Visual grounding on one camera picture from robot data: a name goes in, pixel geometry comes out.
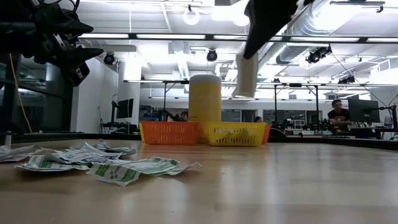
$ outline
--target computer monitor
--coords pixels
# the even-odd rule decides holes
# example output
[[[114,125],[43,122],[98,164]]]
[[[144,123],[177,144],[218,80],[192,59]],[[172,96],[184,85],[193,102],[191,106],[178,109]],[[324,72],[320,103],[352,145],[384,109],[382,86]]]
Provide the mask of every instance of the computer monitor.
[[[132,116],[132,105],[134,100],[122,100],[118,102],[118,114],[117,118],[131,118]]]
[[[380,123],[379,102],[373,100],[348,100],[349,120]]]

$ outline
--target plastic basket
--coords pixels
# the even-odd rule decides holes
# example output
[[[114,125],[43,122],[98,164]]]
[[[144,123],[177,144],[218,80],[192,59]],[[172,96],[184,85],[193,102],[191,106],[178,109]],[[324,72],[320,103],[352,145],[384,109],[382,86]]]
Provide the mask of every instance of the plastic basket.
[[[271,131],[271,124],[266,124],[266,129],[264,130],[264,137],[262,138],[262,144],[268,142],[269,133]]]
[[[147,144],[189,145],[199,139],[199,124],[191,122],[143,121],[142,141]]]
[[[211,146],[260,146],[265,128],[265,123],[211,122],[205,134]]]

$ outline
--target black shirt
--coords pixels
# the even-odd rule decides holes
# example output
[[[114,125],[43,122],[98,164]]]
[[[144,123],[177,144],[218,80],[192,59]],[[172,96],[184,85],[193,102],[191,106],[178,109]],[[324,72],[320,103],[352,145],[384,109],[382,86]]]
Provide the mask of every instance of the black shirt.
[[[335,119],[336,121],[349,121],[349,110],[341,109],[340,113],[332,110],[328,113],[329,119]]]

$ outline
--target wooden table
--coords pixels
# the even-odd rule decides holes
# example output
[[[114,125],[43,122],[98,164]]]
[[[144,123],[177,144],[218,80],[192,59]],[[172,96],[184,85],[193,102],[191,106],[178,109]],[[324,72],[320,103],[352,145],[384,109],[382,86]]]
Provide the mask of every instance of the wooden table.
[[[140,148],[141,157],[198,161],[203,168],[175,177],[142,175],[120,187],[84,171],[19,172],[0,164],[1,223],[398,223],[396,152],[280,143]]]

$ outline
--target orange cable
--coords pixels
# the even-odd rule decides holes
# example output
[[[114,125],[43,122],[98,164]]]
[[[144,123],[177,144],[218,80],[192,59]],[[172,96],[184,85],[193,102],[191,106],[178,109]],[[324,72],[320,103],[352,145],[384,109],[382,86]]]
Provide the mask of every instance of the orange cable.
[[[12,75],[14,76],[14,81],[15,81],[15,89],[18,92],[18,82],[17,82],[17,76],[15,75],[14,63],[12,62],[12,55],[9,54],[9,57],[10,57],[10,62],[11,62]],[[19,99],[19,103],[21,104],[22,112],[24,114],[27,126],[29,127],[29,131],[30,131],[30,133],[32,133],[33,131],[32,131],[32,128],[30,127],[29,120],[27,119],[27,116],[26,116],[26,113],[25,113],[25,108],[24,108],[24,105],[22,104],[21,95],[19,93],[18,93],[18,99]]]

